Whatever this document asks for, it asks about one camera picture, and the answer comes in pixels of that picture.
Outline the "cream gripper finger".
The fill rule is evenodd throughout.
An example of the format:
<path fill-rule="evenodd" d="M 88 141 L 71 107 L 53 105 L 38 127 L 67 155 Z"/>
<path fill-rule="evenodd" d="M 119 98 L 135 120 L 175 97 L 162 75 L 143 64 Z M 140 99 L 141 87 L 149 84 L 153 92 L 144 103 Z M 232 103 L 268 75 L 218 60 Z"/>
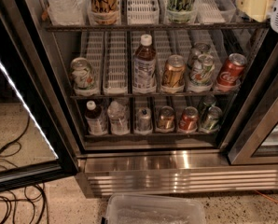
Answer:
<path fill-rule="evenodd" d="M 263 22 L 271 14 L 275 0 L 235 0 L 236 7 L 251 19 Z"/>

